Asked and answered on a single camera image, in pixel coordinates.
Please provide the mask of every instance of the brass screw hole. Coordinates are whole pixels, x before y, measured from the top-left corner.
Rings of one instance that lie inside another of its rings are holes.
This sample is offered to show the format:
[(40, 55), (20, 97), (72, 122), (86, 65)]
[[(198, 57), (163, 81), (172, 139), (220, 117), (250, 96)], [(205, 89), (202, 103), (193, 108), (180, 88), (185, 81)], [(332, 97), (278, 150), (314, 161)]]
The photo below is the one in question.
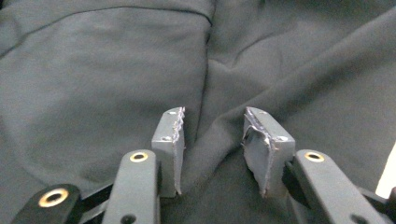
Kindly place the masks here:
[(53, 189), (40, 198), (38, 205), (40, 207), (52, 207), (62, 203), (67, 196), (69, 196), (67, 189)]
[(136, 152), (134, 153), (134, 155), (130, 157), (130, 160), (132, 162), (141, 162), (141, 161), (145, 161), (148, 157), (149, 155), (145, 152)]
[(307, 152), (307, 153), (305, 153), (305, 157), (309, 161), (314, 161), (314, 162), (323, 162), (324, 161), (324, 157), (316, 152)]

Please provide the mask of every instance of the metal bracket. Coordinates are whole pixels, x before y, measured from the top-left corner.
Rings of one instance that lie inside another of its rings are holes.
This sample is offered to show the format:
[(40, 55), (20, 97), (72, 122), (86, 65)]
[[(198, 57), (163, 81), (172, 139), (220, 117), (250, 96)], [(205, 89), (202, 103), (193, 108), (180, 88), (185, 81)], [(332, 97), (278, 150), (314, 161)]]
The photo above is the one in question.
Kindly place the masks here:
[(61, 184), (40, 190), (16, 215), (12, 224), (77, 223), (82, 216), (79, 189)]
[(317, 223), (387, 223), (329, 156), (300, 150), (293, 166)]
[(184, 132), (183, 118), (184, 107), (170, 109), (163, 113), (151, 140), (152, 151), (162, 166), (161, 197), (175, 197), (181, 194), (180, 176), (183, 163)]
[(267, 112), (247, 107), (242, 146), (262, 197), (286, 195), (282, 175), (285, 161), (294, 155), (293, 137)]
[(127, 153), (121, 160), (102, 223), (160, 223), (159, 169), (152, 151)]

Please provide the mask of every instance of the dark gray fabric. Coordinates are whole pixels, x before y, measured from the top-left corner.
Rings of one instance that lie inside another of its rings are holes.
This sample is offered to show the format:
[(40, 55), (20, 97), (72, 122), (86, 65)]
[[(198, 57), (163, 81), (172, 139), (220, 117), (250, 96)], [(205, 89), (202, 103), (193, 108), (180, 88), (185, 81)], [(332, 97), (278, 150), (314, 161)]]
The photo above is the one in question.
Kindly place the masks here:
[(183, 195), (163, 223), (285, 223), (239, 143), (245, 106), (374, 190), (396, 135), (391, 1), (6, 1), (0, 220), (55, 183), (90, 192), (186, 106)]

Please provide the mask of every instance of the black plastic part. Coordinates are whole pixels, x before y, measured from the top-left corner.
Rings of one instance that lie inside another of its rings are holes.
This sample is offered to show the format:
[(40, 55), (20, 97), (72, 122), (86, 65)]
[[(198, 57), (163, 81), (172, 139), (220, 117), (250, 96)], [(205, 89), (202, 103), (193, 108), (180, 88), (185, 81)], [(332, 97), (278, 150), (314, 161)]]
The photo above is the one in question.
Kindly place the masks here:
[(390, 192), (387, 201), (387, 216), (393, 223), (396, 223), (396, 187)]
[[(65, 189), (68, 195), (61, 203), (51, 207), (39, 205), (40, 199), (54, 189)], [(16, 215), (12, 224), (72, 224), (82, 216), (79, 189), (73, 185), (54, 185), (40, 190)]]

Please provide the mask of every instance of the gray garment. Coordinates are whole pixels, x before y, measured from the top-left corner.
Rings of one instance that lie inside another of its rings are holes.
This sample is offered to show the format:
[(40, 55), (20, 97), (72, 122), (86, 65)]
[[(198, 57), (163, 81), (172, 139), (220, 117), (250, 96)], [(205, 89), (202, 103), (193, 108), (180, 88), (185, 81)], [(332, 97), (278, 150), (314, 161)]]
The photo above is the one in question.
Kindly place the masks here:
[(396, 137), (393, 1), (6, 1), (0, 220), (38, 190), (86, 194), (186, 106), (183, 195), (163, 223), (285, 223), (242, 155), (245, 106), (375, 190)]

